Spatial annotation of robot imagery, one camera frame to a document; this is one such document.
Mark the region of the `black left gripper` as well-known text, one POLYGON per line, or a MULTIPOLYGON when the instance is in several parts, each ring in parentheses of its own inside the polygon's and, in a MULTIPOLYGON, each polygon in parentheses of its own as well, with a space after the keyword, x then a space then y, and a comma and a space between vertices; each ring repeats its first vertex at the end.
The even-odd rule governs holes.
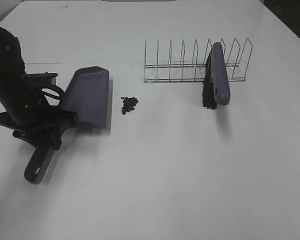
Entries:
POLYGON ((59 150, 62 145, 62 136, 66 130, 71 129, 79 120, 78 113, 58 107, 37 108, 26 118, 15 121, 8 112, 0 113, 0 126, 14 130, 12 136, 22 140, 35 149, 59 150), (48 135, 41 130, 52 128, 48 135))

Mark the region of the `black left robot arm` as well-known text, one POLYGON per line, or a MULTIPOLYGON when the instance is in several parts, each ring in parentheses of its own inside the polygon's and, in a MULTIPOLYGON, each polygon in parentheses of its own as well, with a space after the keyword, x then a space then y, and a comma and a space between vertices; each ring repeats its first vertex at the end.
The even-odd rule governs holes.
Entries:
POLYGON ((62 144, 62 125, 74 125, 76 112, 61 108, 65 92, 49 81, 32 81, 25 71, 20 42, 0 27, 0 126, 36 147, 46 140, 54 150, 62 144))

